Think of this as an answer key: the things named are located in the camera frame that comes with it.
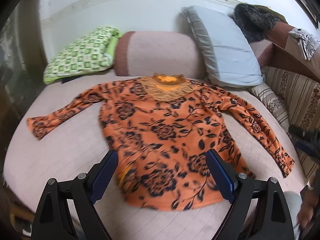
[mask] gold lace collar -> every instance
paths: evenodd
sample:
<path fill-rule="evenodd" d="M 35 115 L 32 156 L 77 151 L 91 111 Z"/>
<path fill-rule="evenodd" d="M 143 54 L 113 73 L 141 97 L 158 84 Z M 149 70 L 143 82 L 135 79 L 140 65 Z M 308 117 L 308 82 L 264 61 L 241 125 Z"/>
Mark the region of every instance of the gold lace collar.
<path fill-rule="evenodd" d="M 158 101 L 174 100 L 193 91 L 192 84 L 183 75 L 154 74 L 153 77 L 141 77 L 139 82 L 144 86 L 146 93 Z"/>

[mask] striped fabric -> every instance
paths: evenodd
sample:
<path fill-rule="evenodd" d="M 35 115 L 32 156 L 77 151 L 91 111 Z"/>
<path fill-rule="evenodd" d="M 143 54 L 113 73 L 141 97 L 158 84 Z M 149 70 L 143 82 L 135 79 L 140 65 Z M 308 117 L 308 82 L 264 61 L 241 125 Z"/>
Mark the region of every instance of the striped fabric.
<path fill-rule="evenodd" d="M 262 83 L 261 85 L 255 87 L 250 87 L 248 90 L 264 104 L 264 106 L 280 124 L 282 129 L 287 133 L 288 137 L 292 140 L 292 135 L 289 132 L 289 113 L 284 100 L 278 97 L 266 83 Z"/>
<path fill-rule="evenodd" d="M 261 71 L 266 84 L 285 101 L 291 124 L 304 130 L 320 128 L 320 83 L 274 67 L 265 67 Z M 311 177 L 319 165 L 303 151 L 297 150 L 297 153 L 306 177 Z"/>

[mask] blouse sleeve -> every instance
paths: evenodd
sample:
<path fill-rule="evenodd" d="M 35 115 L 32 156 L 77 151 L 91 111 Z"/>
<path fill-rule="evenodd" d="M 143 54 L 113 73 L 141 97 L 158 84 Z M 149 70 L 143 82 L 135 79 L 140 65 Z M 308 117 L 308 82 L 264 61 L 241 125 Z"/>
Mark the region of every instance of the blouse sleeve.
<path fill-rule="evenodd" d="M 28 118 L 27 126 L 29 130 L 38 140 L 41 140 L 45 135 L 69 118 L 91 106 L 93 103 L 102 101 L 102 96 L 106 95 L 106 87 L 106 83 L 96 85 L 77 95 L 70 104 L 47 116 Z"/>
<path fill-rule="evenodd" d="M 242 98 L 220 90 L 220 110 L 228 110 L 251 133 L 274 158 L 284 177 L 287 177 L 294 160 L 283 149 L 276 135 L 261 114 Z"/>

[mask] white pillow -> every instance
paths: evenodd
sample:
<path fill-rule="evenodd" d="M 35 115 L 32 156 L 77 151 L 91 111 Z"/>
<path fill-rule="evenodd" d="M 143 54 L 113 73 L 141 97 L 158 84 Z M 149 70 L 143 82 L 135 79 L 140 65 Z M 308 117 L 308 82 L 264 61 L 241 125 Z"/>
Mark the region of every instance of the white pillow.
<path fill-rule="evenodd" d="M 264 78 L 246 38 L 224 13 L 205 7 L 182 8 L 204 57 L 212 84 L 230 87 L 257 86 Z"/>

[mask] orange floral blouse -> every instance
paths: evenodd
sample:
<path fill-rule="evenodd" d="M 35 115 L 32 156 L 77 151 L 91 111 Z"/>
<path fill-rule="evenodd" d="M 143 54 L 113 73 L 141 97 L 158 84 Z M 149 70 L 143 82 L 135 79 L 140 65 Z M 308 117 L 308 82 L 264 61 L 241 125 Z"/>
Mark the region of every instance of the orange floral blouse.
<path fill-rule="evenodd" d="M 221 110 L 228 110 L 274 158 L 283 176 L 294 160 L 261 114 L 245 100 L 219 87 L 184 79 L 173 90 L 152 77 L 96 85 L 47 116 L 28 118 L 43 138 L 93 103 L 102 101 L 99 119 L 110 149 L 119 155 L 116 175 L 126 201 L 158 210 L 186 210 L 222 200 L 204 153 L 214 148 L 237 172 L 255 175 L 230 136 Z"/>

